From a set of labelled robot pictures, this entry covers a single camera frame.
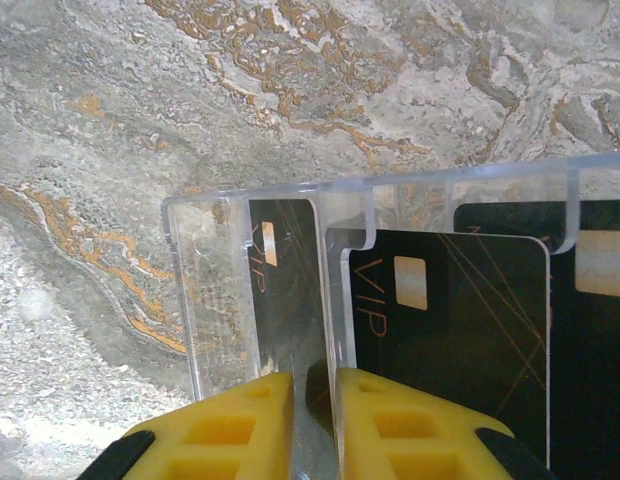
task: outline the gray marble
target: gray marble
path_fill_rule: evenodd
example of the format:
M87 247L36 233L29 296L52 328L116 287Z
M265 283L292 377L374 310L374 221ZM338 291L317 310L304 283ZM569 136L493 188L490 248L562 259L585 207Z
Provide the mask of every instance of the gray marble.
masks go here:
M0 475L189 401L169 195L620 150L620 0L0 0Z

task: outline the marble surface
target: marble surface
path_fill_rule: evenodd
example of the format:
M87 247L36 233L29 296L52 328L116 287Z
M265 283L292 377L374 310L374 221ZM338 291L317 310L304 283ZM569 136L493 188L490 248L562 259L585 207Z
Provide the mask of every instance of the marble surface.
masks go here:
M0 0L0 478L190 400L165 197L614 150L620 0Z

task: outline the black card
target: black card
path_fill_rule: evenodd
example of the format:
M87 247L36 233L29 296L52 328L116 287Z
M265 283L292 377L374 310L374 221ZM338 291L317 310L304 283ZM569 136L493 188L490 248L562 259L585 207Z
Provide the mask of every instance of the black card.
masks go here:
M310 415L312 401L305 401L308 372L326 358L314 210L307 200L251 200L250 217L248 262L262 374L294 375L295 478L335 478L336 472L326 471L336 465L334 442ZM327 369L312 371L326 376L327 385Z
M545 457L540 242L378 230L349 266L359 368L494 416Z
M563 242L565 203L466 204L455 230ZM550 460L563 478L620 478L620 201L581 203L576 247L551 256Z

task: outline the card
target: card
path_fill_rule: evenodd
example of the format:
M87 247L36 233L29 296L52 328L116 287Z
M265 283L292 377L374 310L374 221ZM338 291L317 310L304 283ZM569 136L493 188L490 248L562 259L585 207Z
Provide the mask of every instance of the card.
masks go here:
M322 402L329 398L327 369L316 367L325 364L326 344L314 209L308 200L251 200L250 217L248 262L262 374L294 375L295 477L335 478L325 468L336 465L332 432L311 415L320 403L331 418L329 402ZM308 389L308 377L325 391Z
M377 230L349 259L357 366L496 417L545 458L547 258L533 238Z
M461 205L458 232L563 242L562 202ZM551 256L550 463L562 478L620 478L620 200L581 202L581 232Z

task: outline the stone texture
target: stone texture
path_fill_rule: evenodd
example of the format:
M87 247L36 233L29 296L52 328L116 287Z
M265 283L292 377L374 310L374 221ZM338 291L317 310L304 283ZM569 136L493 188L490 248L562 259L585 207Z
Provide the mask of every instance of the stone texture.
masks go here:
M188 401L166 196L618 149L620 0L0 0L0 472Z

